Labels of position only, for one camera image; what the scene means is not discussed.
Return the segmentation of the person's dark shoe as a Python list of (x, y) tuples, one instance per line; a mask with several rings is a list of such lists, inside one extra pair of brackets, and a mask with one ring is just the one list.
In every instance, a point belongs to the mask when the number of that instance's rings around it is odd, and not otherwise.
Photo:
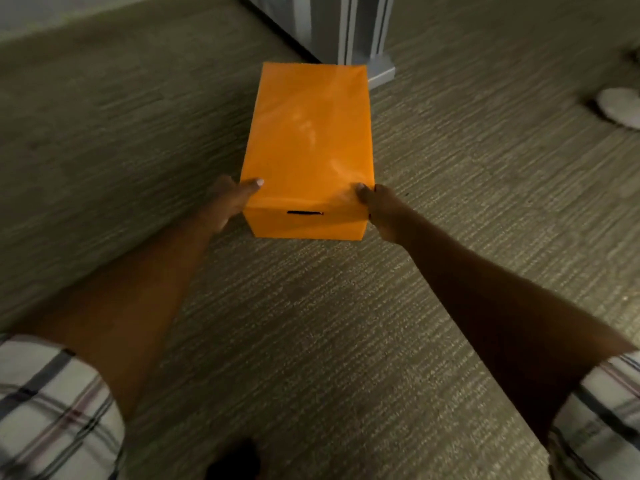
[(261, 466), (257, 444), (246, 438), (213, 461), (204, 480), (259, 480)]

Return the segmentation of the plaid shirt right sleeve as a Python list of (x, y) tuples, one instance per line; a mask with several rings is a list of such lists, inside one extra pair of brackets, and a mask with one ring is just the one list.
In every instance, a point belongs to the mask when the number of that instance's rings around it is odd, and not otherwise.
[(640, 351), (581, 380), (551, 425), (548, 455), (551, 480), (640, 480)]

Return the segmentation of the plaid shirt left sleeve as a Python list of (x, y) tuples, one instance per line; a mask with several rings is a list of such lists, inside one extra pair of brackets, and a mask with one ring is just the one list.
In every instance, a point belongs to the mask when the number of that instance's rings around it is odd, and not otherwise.
[(127, 480), (124, 418), (92, 366), (0, 333), (0, 480)]

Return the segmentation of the plaid shirt sleeve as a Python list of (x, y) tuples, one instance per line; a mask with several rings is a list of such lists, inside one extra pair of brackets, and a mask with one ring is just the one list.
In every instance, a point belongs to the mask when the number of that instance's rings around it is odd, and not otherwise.
[(124, 418), (92, 366), (0, 333), (0, 480), (127, 480)]
[(548, 455), (551, 480), (640, 480), (640, 351), (581, 380), (551, 425)]

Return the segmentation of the white slipper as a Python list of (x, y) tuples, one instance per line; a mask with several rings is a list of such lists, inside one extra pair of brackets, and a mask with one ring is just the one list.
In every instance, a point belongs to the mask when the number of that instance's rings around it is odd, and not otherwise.
[(613, 122), (640, 131), (640, 90), (604, 88), (595, 98), (603, 115)]

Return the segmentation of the orange cardboard box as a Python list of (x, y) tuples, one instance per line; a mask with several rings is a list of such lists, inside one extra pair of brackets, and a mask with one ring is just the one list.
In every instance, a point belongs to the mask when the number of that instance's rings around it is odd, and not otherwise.
[(375, 185), (367, 67), (265, 62), (241, 171), (254, 178), (254, 237), (361, 241), (355, 185)]

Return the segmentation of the person's left forearm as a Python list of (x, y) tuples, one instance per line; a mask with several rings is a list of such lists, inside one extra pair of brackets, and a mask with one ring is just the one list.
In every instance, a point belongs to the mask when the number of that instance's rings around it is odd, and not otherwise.
[(93, 366), (129, 420), (209, 243), (228, 217), (198, 212), (60, 292), (13, 332), (64, 346)]

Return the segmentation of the white furniture base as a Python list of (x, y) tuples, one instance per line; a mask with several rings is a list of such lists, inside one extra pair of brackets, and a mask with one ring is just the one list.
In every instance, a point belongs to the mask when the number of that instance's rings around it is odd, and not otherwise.
[(394, 0), (240, 1), (306, 58), (366, 66), (370, 89), (396, 76), (396, 67), (385, 52)]

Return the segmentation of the person's right forearm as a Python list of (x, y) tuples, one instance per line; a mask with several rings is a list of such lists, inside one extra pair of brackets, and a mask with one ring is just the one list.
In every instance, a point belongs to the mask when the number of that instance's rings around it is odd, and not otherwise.
[(581, 380), (636, 350), (609, 325), (466, 249), (414, 211), (398, 218), (396, 241), (545, 447)]

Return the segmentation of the person's right hand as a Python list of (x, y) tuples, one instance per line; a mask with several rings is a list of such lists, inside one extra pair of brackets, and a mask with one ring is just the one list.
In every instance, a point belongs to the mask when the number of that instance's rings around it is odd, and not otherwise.
[(375, 201), (365, 205), (369, 220), (383, 240), (404, 246), (421, 222), (421, 215), (401, 201), (395, 192), (381, 184), (375, 184)]

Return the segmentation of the person's left hand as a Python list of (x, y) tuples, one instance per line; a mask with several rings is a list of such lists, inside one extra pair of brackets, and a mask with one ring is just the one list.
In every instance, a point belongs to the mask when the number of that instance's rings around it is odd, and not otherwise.
[(239, 198), (238, 183), (228, 175), (221, 175), (209, 189), (200, 215), (213, 235), (220, 233), (231, 218), (242, 213), (250, 199)]

